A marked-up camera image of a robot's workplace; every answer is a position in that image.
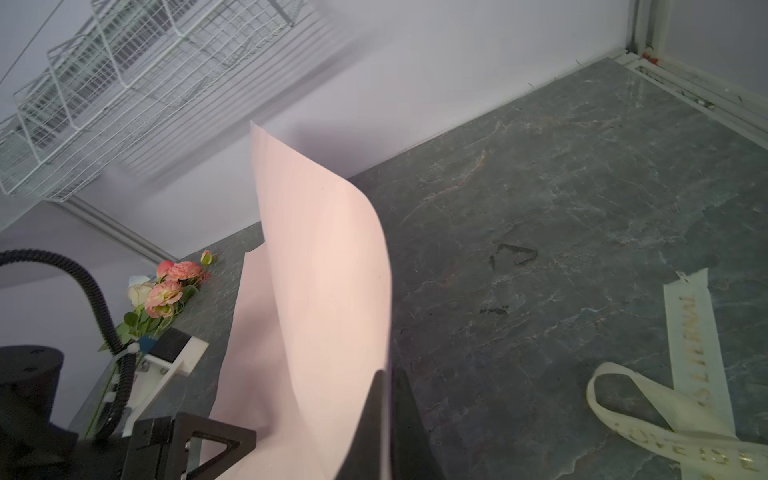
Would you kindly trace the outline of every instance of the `cream ribbon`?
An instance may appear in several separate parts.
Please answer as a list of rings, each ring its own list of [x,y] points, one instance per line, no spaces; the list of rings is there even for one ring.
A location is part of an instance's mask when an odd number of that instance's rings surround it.
[[[587,385],[587,403],[608,428],[681,465],[684,480],[768,479],[768,445],[741,442],[733,427],[720,344],[707,289],[707,270],[664,286],[676,389],[615,363],[603,363]],[[607,374],[632,379],[673,431],[601,406],[594,381]]]

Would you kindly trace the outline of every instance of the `gray marble surface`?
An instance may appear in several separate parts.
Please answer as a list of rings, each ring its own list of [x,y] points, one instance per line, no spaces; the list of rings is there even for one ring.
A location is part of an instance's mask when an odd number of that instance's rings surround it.
[[[767,167],[602,61],[354,177],[386,233],[393,358],[446,476],[679,478],[602,425],[584,389],[609,360],[671,385],[662,285],[703,267],[737,432],[768,442]],[[149,415],[209,413],[243,253],[262,239],[256,225],[210,248],[212,279],[176,324],[210,347]],[[631,385],[598,394],[660,421]]]

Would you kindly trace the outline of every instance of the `wire basket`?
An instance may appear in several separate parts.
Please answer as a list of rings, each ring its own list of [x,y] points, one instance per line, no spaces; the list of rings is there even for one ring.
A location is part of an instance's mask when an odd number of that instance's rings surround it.
[[[289,27],[302,0],[94,0],[0,124],[0,187],[64,201]]]

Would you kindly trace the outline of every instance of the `artificial flower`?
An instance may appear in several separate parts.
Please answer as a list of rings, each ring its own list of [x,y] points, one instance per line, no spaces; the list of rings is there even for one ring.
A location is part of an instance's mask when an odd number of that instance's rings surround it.
[[[149,296],[149,292],[154,288],[154,282],[135,283],[128,287],[128,298],[131,299],[131,305],[134,309],[144,305]]]
[[[205,250],[203,256],[200,257],[200,263],[203,265],[211,265],[216,259],[216,255],[213,255],[210,250]]]
[[[203,269],[195,262],[179,262],[173,265],[166,273],[167,280],[186,280],[200,276]]]
[[[159,280],[163,278],[173,265],[174,263],[170,260],[163,260],[160,262],[160,265],[157,266],[157,279]]]
[[[152,318],[168,318],[169,316],[174,314],[174,306],[173,305],[155,305],[155,306],[148,306],[145,307],[145,310],[147,310],[147,315],[149,315]]]
[[[171,305],[172,303],[178,302],[181,295],[181,285],[177,281],[165,280],[152,287],[149,295],[147,295],[147,300],[144,302],[144,308],[147,309],[147,313],[149,313],[150,308]]]
[[[150,277],[146,275],[131,275],[128,277],[128,286],[138,285],[139,283],[144,283],[152,280]]]

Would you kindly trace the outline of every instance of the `pink carnation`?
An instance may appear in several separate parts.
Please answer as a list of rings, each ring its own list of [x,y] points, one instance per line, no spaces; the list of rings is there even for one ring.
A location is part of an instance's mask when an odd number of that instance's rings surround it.
[[[189,278],[196,278],[200,276],[203,269],[195,262],[180,262],[173,265],[166,273],[165,278],[167,280],[186,280]]]
[[[165,280],[155,285],[147,295],[144,308],[152,318],[171,316],[174,308],[171,306],[181,298],[181,285],[174,280]]]
[[[160,265],[157,266],[157,278],[163,278],[173,265],[174,263],[170,260],[160,262]]]

